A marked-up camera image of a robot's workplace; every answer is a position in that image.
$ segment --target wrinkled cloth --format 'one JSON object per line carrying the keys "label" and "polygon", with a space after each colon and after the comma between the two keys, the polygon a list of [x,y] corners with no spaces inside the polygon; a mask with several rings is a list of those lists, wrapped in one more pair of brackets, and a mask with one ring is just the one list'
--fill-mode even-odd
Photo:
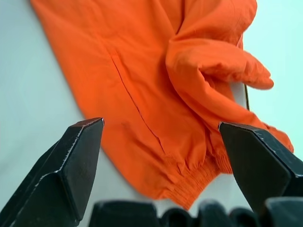
{"label": "wrinkled cloth", "polygon": [[243,51],[255,0],[31,0],[86,118],[104,117],[102,148],[153,199],[188,209],[232,169],[221,121],[286,134],[235,103],[230,82],[269,89]]}

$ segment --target orange fabric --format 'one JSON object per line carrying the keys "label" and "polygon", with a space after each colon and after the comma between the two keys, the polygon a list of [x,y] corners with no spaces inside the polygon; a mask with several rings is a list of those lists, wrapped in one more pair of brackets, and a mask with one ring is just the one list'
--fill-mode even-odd
{"label": "orange fabric", "polygon": [[242,50],[254,0],[31,0],[85,117],[102,116],[102,147],[127,181],[189,208],[231,173],[220,121],[283,132],[235,103],[231,81],[268,89]]}

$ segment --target table surface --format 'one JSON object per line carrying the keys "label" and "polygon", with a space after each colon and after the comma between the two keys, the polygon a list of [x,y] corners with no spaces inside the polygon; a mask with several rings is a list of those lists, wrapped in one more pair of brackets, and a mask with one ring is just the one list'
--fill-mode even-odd
{"label": "table surface", "polygon": [[[300,127],[300,75],[303,52],[300,0],[260,0],[257,16],[244,35],[244,48],[271,71],[275,87],[249,89],[250,108],[261,120],[284,130],[296,155],[303,158]],[[234,84],[237,102],[245,105],[243,86]],[[0,209],[37,159],[83,119],[28,0],[0,0]],[[149,201],[129,186],[101,151],[85,217],[98,200]],[[204,199],[216,199],[227,210],[249,207],[232,175],[220,175],[199,196],[189,212],[197,213]],[[176,205],[153,201],[158,214]]]}

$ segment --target orange garment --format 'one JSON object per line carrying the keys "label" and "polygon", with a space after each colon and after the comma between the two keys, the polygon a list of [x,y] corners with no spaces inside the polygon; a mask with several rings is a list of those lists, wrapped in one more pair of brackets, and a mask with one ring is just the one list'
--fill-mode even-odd
{"label": "orange garment", "polygon": [[273,86],[242,50],[254,0],[31,3],[85,117],[105,119],[104,151],[140,193],[188,209],[219,173],[231,173],[220,121],[267,129],[293,151],[229,86]]}

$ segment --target orange pants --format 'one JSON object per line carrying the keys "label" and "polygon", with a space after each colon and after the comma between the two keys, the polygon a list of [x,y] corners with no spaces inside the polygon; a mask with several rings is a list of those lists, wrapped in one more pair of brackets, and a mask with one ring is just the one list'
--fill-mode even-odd
{"label": "orange pants", "polygon": [[81,111],[139,192],[189,208],[231,166],[220,121],[284,133],[235,103],[229,82],[269,89],[242,49],[255,0],[31,0]]}

